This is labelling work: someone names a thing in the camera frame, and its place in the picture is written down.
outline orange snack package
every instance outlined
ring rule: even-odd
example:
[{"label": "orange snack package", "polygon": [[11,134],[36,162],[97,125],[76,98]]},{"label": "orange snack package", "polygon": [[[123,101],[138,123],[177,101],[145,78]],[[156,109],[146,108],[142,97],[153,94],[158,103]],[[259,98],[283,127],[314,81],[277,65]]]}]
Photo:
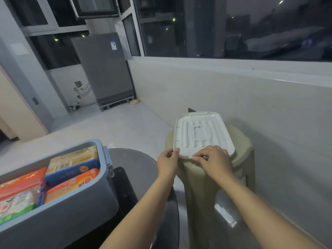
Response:
[{"label": "orange snack package", "polygon": [[46,170],[47,167],[1,184],[0,201],[35,186],[43,187],[45,184],[44,177]]},{"label": "orange snack package", "polygon": [[53,199],[56,199],[58,197],[61,197],[62,195],[79,188],[83,186],[86,183],[89,183],[93,179],[97,177],[99,174],[100,169],[92,169],[89,170],[81,175],[75,176],[72,179],[69,179],[62,184],[59,184],[55,186],[54,188],[51,188],[46,192],[45,197],[45,204],[52,201]]}]

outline white plastic lid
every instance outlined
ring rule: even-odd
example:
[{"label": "white plastic lid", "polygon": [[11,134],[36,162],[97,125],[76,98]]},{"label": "white plastic lid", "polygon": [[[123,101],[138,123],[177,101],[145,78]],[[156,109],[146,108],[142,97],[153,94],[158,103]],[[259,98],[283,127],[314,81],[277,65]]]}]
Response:
[{"label": "white plastic lid", "polygon": [[181,158],[192,159],[193,154],[209,145],[226,149],[229,156],[235,152],[220,114],[194,112],[181,114],[176,118],[173,149],[180,148]]}]

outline snack package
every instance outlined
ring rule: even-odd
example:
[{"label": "snack package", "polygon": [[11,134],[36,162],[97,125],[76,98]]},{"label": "snack package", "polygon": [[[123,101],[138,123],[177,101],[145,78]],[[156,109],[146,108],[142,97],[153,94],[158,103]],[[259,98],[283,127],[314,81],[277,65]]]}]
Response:
[{"label": "snack package", "polygon": [[35,209],[40,193],[41,186],[35,186],[0,201],[0,225]]},{"label": "snack package", "polygon": [[99,171],[100,169],[89,170],[88,172],[78,175],[68,181],[65,181],[62,184],[55,186],[54,188],[51,188],[46,192],[44,203],[46,204],[53,199],[56,199],[57,197],[61,197],[62,195],[89,183],[96,178],[96,176],[99,174]]},{"label": "snack package", "polygon": [[99,168],[97,148],[92,146],[51,159],[45,180],[48,186],[54,187],[79,174]]},{"label": "snack package", "polygon": [[0,201],[35,186],[43,187],[45,184],[44,176],[46,170],[47,167],[1,184]]}]

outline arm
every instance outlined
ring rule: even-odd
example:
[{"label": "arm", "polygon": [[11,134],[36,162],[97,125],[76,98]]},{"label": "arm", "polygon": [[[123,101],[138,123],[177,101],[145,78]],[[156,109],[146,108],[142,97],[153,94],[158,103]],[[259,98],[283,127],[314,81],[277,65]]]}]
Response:
[{"label": "arm", "polygon": [[225,149],[219,146],[208,146],[193,156],[206,173],[226,191],[263,249],[321,248],[260,200],[234,176],[231,161]]},{"label": "arm", "polygon": [[157,161],[158,178],[100,249],[150,248],[174,183],[179,152],[169,149],[161,153]]}]

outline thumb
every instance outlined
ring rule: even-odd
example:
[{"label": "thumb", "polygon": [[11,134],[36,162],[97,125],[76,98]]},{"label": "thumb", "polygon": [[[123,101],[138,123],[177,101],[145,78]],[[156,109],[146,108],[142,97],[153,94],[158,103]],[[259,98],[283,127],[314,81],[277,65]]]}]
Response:
[{"label": "thumb", "polygon": [[199,162],[202,165],[203,168],[208,165],[208,161],[205,160],[203,157],[195,156],[195,157],[193,157],[193,160],[196,161],[196,162]]},{"label": "thumb", "polygon": [[180,153],[180,149],[176,148],[171,156],[172,159],[178,159]]}]

